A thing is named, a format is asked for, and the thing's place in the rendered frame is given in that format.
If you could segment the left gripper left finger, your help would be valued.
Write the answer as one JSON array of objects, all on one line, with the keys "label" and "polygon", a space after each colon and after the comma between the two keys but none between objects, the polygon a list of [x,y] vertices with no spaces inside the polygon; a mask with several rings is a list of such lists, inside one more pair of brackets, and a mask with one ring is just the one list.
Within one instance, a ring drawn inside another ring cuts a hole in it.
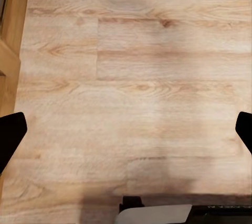
[{"label": "left gripper left finger", "polygon": [[27,132],[22,112],[0,118],[0,175]]}]

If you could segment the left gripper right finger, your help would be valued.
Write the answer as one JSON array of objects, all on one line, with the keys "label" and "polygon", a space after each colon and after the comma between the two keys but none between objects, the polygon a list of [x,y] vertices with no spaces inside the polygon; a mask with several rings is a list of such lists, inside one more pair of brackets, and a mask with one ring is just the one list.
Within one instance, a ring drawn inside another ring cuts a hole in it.
[{"label": "left gripper right finger", "polygon": [[240,112],[235,130],[252,154],[252,114],[243,111]]}]

